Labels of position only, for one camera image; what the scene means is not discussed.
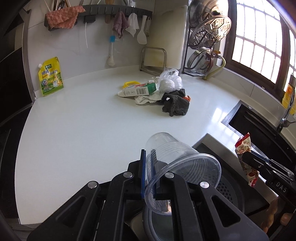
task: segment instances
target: yellow seasoning pouch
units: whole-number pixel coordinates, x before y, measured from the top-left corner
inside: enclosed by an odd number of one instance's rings
[[[42,64],[38,76],[43,96],[47,96],[64,87],[57,57],[46,60]]]

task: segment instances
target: black sink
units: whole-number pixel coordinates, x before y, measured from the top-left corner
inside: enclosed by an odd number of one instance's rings
[[[295,170],[296,153],[292,145],[278,134],[275,127],[247,104],[240,101],[222,121],[242,135],[250,133],[251,142],[268,158],[291,171]]]

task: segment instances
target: yellow hose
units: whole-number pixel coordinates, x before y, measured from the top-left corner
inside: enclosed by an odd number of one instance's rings
[[[217,73],[219,70],[221,70],[222,68],[225,67],[225,65],[226,65],[226,60],[225,60],[222,56],[221,56],[221,59],[222,59],[222,66],[219,67],[218,69],[214,70],[213,72],[210,72],[208,75],[205,75],[205,76],[203,77],[204,80],[208,80],[209,77],[211,77],[214,73]]]

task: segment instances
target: green logo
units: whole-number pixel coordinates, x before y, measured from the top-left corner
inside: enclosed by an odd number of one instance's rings
[[[52,67],[52,65],[49,64],[49,65],[46,65],[46,66],[45,66],[45,69],[50,69],[51,67]]]

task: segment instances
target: window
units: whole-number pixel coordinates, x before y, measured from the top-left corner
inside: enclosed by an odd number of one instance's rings
[[[229,17],[226,67],[281,100],[290,74],[296,76],[292,32],[267,0],[229,0]]]

